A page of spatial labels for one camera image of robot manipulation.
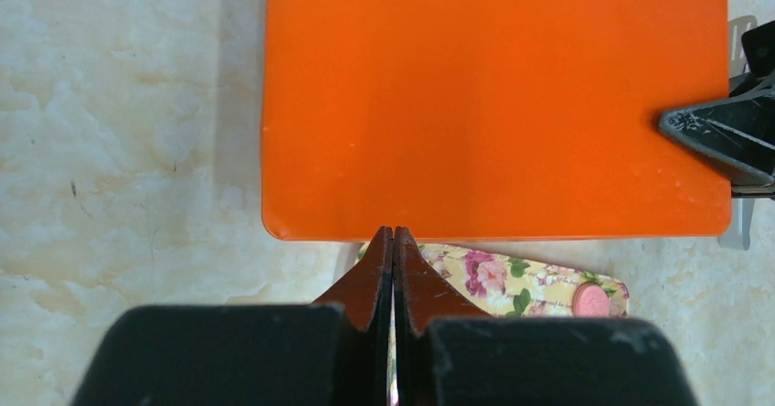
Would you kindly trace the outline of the metal tongs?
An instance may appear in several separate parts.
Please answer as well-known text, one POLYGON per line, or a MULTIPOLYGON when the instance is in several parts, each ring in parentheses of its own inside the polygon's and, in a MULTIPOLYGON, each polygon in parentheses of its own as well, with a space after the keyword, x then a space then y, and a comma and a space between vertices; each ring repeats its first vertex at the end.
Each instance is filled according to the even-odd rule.
MULTIPOLYGON (((757 20, 753 15, 739 16, 733 19, 757 20)), ((732 220, 727 230, 718 237, 718 243, 725 248, 747 251, 751 244, 750 226, 755 206, 754 197, 742 197, 741 193, 738 193, 736 189, 733 189, 733 192, 732 220)))

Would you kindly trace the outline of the orange box lid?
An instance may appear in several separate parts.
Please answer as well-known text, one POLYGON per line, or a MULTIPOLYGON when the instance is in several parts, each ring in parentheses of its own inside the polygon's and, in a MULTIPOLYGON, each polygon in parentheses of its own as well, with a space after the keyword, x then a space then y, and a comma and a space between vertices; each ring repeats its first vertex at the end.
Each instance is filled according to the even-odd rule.
POLYGON ((728 181, 657 130, 728 91, 727 0, 267 0, 280 240, 715 236, 728 181))

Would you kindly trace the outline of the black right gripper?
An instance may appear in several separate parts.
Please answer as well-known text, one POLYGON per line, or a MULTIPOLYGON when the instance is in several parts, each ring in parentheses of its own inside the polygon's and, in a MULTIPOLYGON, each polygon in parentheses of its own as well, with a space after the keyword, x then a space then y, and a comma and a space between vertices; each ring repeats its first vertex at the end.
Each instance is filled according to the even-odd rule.
POLYGON ((729 22, 729 94, 664 112, 668 139, 700 155, 739 187, 774 184, 774 21, 729 22))

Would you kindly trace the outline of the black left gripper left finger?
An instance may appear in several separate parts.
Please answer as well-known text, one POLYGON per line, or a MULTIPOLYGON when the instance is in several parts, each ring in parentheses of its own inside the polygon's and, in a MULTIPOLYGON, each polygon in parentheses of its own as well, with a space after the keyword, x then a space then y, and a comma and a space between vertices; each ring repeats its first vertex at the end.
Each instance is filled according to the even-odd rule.
POLYGON ((99 345, 76 405, 385 405, 393 232, 310 304, 143 305, 99 345))

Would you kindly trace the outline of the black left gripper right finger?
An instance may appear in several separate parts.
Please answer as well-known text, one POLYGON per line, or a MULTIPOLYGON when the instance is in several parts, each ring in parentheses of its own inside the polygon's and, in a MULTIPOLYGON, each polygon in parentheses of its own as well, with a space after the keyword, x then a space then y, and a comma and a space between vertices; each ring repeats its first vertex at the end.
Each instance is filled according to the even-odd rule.
POLYGON ((693 405, 673 347, 640 319, 494 317, 394 235, 402 405, 693 405))

